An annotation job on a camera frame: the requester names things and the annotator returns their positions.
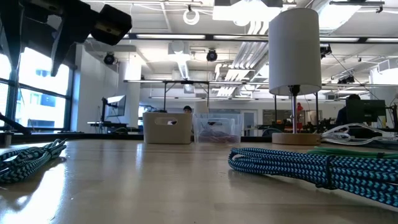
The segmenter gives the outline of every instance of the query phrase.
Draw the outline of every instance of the monitor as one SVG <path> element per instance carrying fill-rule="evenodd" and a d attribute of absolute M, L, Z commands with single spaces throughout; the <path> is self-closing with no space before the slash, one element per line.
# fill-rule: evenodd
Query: monitor
<path fill-rule="evenodd" d="M 124 116 L 126 107 L 126 96 L 112 96 L 106 99 L 108 101 L 106 107 L 106 117 Z"/>
<path fill-rule="evenodd" d="M 379 116 L 386 115 L 384 100 L 346 100 L 347 121 L 349 123 L 377 122 Z"/>

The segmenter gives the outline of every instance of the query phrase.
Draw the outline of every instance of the braided cable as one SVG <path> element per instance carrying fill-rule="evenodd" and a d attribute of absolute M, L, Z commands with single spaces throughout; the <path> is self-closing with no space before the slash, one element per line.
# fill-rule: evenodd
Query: braided cable
<path fill-rule="evenodd" d="M 65 141 L 57 139 L 43 147 L 28 147 L 0 155 L 0 184 L 26 180 L 46 162 L 58 158 L 67 147 Z"/>
<path fill-rule="evenodd" d="M 345 190 L 398 207 L 398 159 L 325 156 L 247 147 L 232 148 L 228 164 L 241 172 L 306 180 L 317 187 Z"/>

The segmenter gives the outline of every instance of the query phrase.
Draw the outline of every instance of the table surface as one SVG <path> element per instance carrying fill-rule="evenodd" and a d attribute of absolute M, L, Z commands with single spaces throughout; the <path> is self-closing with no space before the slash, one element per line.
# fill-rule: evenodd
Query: table surface
<path fill-rule="evenodd" d="M 239 146 L 295 152 L 312 148 Z M 231 170 L 230 148 L 70 141 L 60 158 L 27 182 L 0 185 L 0 223 L 398 222 L 395 208 L 341 190 Z"/>

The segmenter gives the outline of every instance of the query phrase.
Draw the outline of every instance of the wooden lamp base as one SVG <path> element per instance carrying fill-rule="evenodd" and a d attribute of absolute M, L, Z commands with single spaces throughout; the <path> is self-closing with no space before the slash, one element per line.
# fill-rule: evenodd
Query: wooden lamp base
<path fill-rule="evenodd" d="M 321 136 L 319 134 L 273 133 L 272 143 L 299 146 L 318 146 L 321 144 Z"/>

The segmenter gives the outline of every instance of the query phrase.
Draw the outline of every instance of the clear plastic bin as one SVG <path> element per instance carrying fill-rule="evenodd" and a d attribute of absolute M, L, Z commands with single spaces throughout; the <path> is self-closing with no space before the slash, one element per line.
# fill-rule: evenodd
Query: clear plastic bin
<path fill-rule="evenodd" d="M 196 143 L 229 144 L 241 142 L 241 114 L 195 114 L 193 134 Z"/>

